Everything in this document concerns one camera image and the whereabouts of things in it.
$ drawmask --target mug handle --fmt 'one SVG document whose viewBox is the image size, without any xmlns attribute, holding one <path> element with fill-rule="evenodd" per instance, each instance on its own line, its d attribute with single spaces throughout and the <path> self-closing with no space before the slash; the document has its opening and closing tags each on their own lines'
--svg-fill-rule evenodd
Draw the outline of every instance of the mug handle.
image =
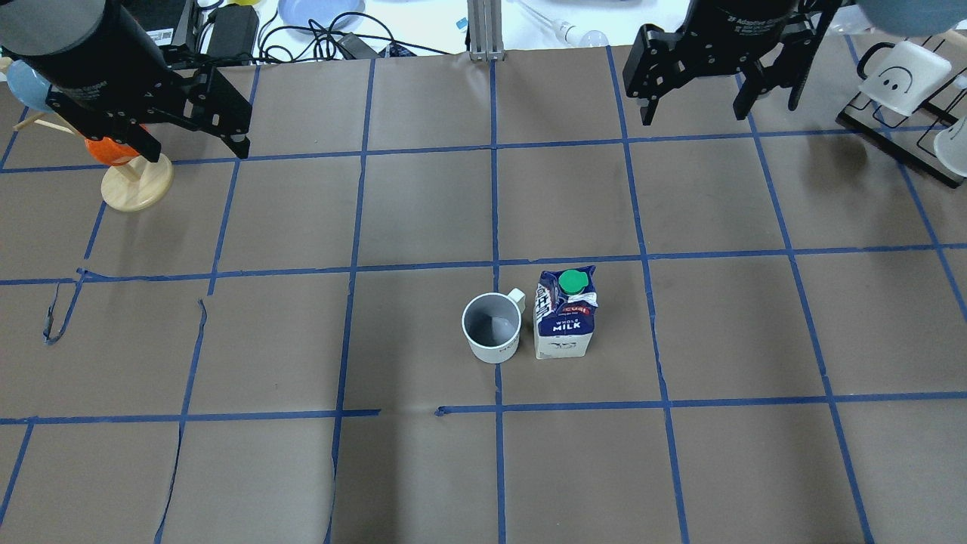
<svg viewBox="0 0 967 544">
<path fill-rule="evenodd" d="M 514 304 L 517 305 L 517 309 L 523 314 L 524 313 L 524 291 L 515 288 L 511 292 L 507 293 L 507 296 L 511 298 Z"/>
<path fill-rule="evenodd" d="M 860 59 L 860 63 L 856 65 L 857 76 L 859 76 L 860 79 L 868 78 L 869 76 L 866 74 L 866 63 L 869 62 L 869 58 L 873 56 L 873 53 L 883 48 L 895 46 L 896 44 L 891 44 L 890 42 L 880 42 L 879 44 L 874 44 L 873 47 L 864 53 L 863 58 Z"/>
</svg>

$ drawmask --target metal post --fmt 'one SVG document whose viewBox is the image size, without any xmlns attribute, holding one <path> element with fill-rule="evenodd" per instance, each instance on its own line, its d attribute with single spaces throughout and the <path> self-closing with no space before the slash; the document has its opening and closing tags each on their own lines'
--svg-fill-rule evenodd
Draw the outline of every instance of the metal post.
<svg viewBox="0 0 967 544">
<path fill-rule="evenodd" d="M 504 60 L 500 3 L 501 0 L 467 0 L 470 58 L 475 62 Z"/>
</svg>

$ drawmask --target green cap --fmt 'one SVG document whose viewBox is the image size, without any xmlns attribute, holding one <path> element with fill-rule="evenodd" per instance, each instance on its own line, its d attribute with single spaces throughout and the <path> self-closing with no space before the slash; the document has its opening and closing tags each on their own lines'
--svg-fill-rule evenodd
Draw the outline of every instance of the green cap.
<svg viewBox="0 0 967 544">
<path fill-rule="evenodd" d="M 565 270 L 558 282 L 567 295 L 578 294 L 588 286 L 588 275 L 579 270 Z"/>
</svg>

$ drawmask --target blue and white carton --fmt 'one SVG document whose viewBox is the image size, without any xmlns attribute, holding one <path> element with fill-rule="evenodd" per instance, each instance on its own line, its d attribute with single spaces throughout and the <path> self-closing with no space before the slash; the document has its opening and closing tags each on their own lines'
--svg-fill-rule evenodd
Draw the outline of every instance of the blue and white carton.
<svg viewBox="0 0 967 544">
<path fill-rule="evenodd" d="M 591 265 L 541 273 L 534 302 L 534 349 L 538 359 L 584 356 L 595 332 L 598 309 L 598 293 L 591 280 L 594 272 Z"/>
</svg>

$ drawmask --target white cup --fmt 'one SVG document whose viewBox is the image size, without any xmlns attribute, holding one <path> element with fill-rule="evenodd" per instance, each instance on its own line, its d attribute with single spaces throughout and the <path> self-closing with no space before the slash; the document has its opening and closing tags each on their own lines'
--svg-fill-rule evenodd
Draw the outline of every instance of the white cup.
<svg viewBox="0 0 967 544">
<path fill-rule="evenodd" d="M 933 151 L 937 159 L 951 172 L 967 176 L 967 131 L 964 124 L 967 117 L 961 117 L 959 121 L 942 131 L 933 139 Z"/>
<path fill-rule="evenodd" d="M 866 73 L 866 63 L 876 51 L 892 47 L 876 68 Z M 860 91 L 889 109 L 909 117 L 952 70 L 951 62 L 937 53 L 910 42 L 883 42 L 871 47 L 857 66 L 863 78 Z"/>
<path fill-rule="evenodd" d="M 484 363 L 497 364 L 511 358 L 520 342 L 520 315 L 524 312 L 524 293 L 486 292 L 463 309 L 463 335 L 470 349 Z"/>
</svg>

